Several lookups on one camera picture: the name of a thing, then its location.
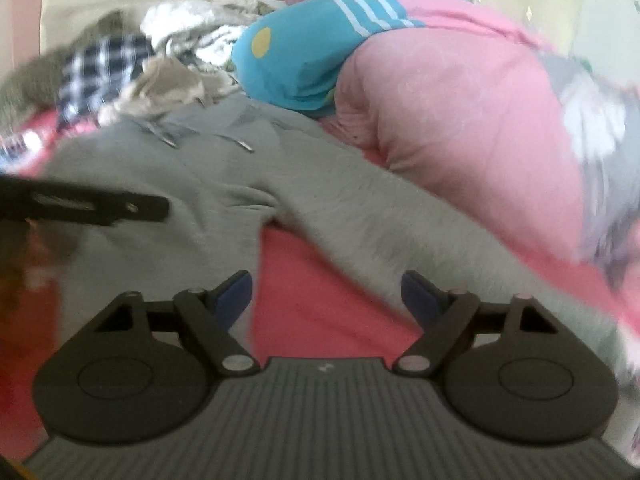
blue fabric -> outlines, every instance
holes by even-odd
[[[346,59],[386,30],[424,27],[397,0],[307,0],[254,23],[231,59],[247,95],[313,118],[334,112]]]

yellow dot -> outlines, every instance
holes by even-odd
[[[329,92],[327,93],[326,97],[324,98],[324,102],[326,104],[330,104],[334,102],[334,97],[335,97],[335,88],[331,88],[331,90],[329,90]]]
[[[260,59],[269,51],[269,45],[271,44],[271,29],[265,27],[257,32],[254,36],[254,40],[251,42],[251,52],[254,56]]]

gray garment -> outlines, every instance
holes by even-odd
[[[63,340],[124,290],[166,300],[191,286],[213,288],[239,269],[259,279],[260,229],[275,219],[392,308],[404,312],[407,269],[486,301],[528,292],[610,366],[620,364],[611,319],[546,285],[462,213],[369,164],[310,119],[235,95],[174,112],[162,127],[177,150],[124,122],[66,141],[49,163],[49,177],[172,204],[164,224],[48,224],[45,238],[66,263]],[[248,309],[232,328],[247,346],[250,319]]]
[[[558,98],[580,76],[588,74],[575,59],[538,53]],[[580,162],[584,215],[581,256],[605,273],[617,290],[624,282],[626,267],[640,257],[628,243],[628,234],[640,218],[640,101],[634,92],[621,92],[606,81],[589,76],[603,95],[620,99],[626,112],[625,134],[615,149],[602,157]],[[609,132],[603,130],[603,136]]]

plaid shirt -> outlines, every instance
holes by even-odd
[[[58,94],[58,126],[96,114],[142,73],[142,62],[153,56],[151,44],[139,34],[108,36],[77,50],[66,61]]]

